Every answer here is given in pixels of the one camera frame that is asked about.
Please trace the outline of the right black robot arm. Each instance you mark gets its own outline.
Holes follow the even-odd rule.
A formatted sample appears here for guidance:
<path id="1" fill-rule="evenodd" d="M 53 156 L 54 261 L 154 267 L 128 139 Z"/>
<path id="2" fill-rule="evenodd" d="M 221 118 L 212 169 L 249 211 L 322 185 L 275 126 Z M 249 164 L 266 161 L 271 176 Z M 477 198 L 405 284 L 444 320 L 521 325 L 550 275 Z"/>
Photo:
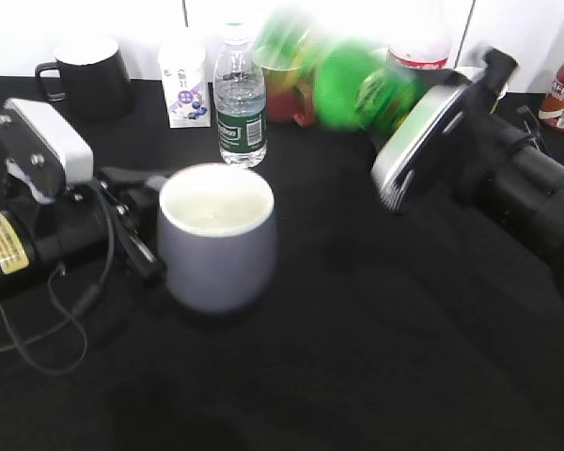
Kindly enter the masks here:
<path id="1" fill-rule="evenodd" d="M 441 134 L 444 178 L 459 203 L 480 210 L 550 267 L 564 300 L 564 165 L 527 106 L 517 110 L 523 127 L 494 113 L 516 60 L 494 47 L 481 58 L 485 69 Z"/>

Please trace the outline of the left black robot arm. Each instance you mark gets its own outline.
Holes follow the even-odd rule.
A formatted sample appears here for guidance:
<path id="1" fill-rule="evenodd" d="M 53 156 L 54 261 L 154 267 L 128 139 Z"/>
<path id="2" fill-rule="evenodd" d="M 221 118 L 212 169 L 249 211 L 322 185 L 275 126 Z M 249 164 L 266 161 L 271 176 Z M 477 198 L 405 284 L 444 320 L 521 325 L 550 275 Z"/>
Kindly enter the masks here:
<path id="1" fill-rule="evenodd" d="M 107 242 L 142 282 L 160 281 L 165 264 L 149 248 L 155 235 L 159 191 L 172 171 L 102 168 L 87 184 L 64 188 L 48 204 L 7 174 L 0 210 L 0 298 L 45 279 L 57 264 L 98 257 Z"/>

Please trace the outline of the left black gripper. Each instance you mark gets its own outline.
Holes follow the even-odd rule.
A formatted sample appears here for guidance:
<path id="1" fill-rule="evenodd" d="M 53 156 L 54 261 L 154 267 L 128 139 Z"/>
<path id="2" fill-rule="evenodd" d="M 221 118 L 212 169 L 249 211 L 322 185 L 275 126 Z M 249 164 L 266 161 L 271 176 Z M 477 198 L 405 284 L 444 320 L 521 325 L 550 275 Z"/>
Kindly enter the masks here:
<path id="1" fill-rule="evenodd" d="M 88 184 L 67 188 L 64 255 L 88 257 L 112 245 L 114 258 L 142 282 L 162 282 L 165 264 L 150 244 L 168 177 L 168 170 L 105 166 Z"/>

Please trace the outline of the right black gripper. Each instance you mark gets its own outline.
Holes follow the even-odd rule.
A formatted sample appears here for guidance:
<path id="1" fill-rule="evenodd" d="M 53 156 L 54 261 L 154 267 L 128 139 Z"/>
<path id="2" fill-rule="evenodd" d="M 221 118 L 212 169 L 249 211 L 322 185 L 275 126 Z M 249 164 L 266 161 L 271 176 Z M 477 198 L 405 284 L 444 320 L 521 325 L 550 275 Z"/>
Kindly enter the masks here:
<path id="1" fill-rule="evenodd" d="M 517 62 L 494 47 L 479 54 L 485 68 L 461 98 L 460 120 L 439 138 L 432 185 L 466 206 L 512 207 L 520 190 L 513 162 L 520 150 L 520 130 L 498 117 L 494 108 Z"/>

